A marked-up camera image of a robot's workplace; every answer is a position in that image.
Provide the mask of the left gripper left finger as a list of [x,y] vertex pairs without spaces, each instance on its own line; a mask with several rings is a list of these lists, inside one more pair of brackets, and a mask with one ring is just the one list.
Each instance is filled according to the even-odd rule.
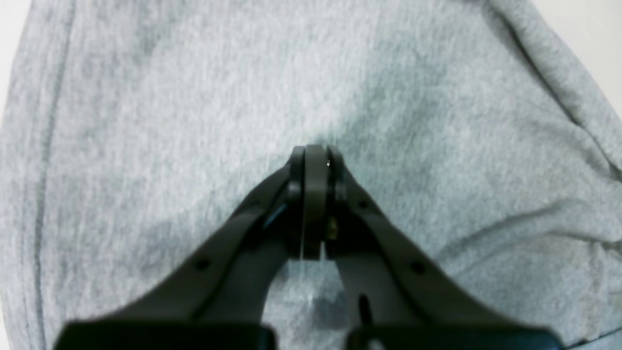
[[68,324],[56,350],[276,350],[262,324],[290,258],[317,260],[327,231],[327,149],[296,146],[231,217],[153,290],[117,312]]

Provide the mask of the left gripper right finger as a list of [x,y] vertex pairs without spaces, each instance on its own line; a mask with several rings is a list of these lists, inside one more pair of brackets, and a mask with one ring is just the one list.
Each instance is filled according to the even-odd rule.
[[546,327],[502,316],[454,283],[387,219],[327,149],[335,215],[330,249],[353,329],[347,350],[562,350]]

